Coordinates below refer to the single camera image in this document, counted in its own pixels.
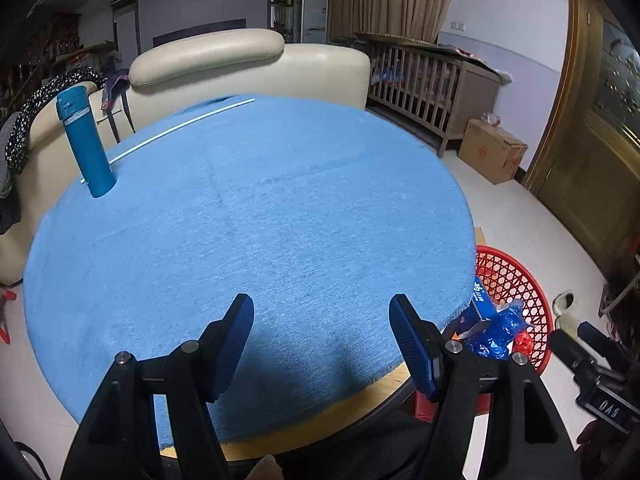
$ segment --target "blue thermos bottle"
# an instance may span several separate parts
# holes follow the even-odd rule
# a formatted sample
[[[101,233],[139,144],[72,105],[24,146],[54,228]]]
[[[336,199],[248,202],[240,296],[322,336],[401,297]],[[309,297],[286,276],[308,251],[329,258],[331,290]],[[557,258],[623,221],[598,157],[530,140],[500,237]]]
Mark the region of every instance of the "blue thermos bottle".
[[[85,86],[72,86],[60,92],[56,108],[91,196],[104,195],[115,185],[116,177],[100,142]]]

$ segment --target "white tile floor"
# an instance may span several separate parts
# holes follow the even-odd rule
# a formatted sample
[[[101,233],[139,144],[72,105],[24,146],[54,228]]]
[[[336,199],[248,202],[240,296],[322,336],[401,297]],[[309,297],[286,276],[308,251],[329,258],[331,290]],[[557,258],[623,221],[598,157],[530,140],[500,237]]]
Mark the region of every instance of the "white tile floor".
[[[487,243],[523,263],[549,301],[572,289],[581,317],[604,332],[604,321],[596,314],[604,279],[562,224],[516,182],[494,186],[459,160],[455,152],[447,152],[444,163],[460,183],[474,223],[484,231]],[[0,344],[0,417],[15,440],[40,454],[51,477],[57,480],[76,423],[38,368],[26,334],[21,290],[17,292],[18,300],[6,309],[12,342],[10,346]],[[73,363],[61,366],[71,367]],[[577,387],[571,375],[552,357],[542,378],[575,441],[590,416],[575,405]],[[464,471],[469,480],[478,475],[487,418],[476,418]]]

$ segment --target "silver bolt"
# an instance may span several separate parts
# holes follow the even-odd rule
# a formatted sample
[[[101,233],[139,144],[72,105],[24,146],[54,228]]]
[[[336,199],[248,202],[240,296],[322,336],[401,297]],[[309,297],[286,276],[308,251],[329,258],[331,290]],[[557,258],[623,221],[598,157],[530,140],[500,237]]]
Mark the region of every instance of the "silver bolt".
[[[117,365],[125,365],[127,364],[129,361],[131,361],[131,354],[127,351],[122,351],[122,352],[118,352],[116,354],[116,357],[114,358],[114,361],[116,361]]]
[[[520,366],[527,364],[527,362],[529,361],[527,356],[522,352],[514,352],[513,354],[511,354],[511,359],[513,359],[514,363]]]
[[[198,348],[200,348],[200,343],[198,343],[195,339],[189,339],[188,341],[185,341],[184,343],[182,343],[180,348],[185,354],[191,354],[195,352]]]
[[[444,348],[449,350],[452,354],[459,354],[462,352],[462,343],[460,341],[456,341],[455,339],[450,339],[446,343],[444,343]]]

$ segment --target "door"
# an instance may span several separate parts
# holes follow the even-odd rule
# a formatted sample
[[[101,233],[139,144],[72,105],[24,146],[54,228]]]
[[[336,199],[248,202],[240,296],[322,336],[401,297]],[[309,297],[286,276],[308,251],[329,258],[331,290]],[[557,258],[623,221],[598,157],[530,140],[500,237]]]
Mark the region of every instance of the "door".
[[[604,4],[587,1],[582,83],[538,198],[608,273],[640,234],[640,56]]]

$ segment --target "blue tablecloth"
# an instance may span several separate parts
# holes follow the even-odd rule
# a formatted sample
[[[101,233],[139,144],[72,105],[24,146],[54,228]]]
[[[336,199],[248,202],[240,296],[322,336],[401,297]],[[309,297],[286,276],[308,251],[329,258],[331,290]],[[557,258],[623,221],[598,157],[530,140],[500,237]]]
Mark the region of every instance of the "blue tablecloth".
[[[244,99],[187,108],[108,155]],[[24,278],[36,358],[78,421],[116,352],[167,354],[238,292],[255,323],[210,409],[221,440],[298,422],[397,367],[394,294],[441,327],[470,299],[458,184],[423,143],[362,110],[256,96],[113,168],[105,196],[76,181],[45,215]],[[168,446],[164,397],[156,407]]]

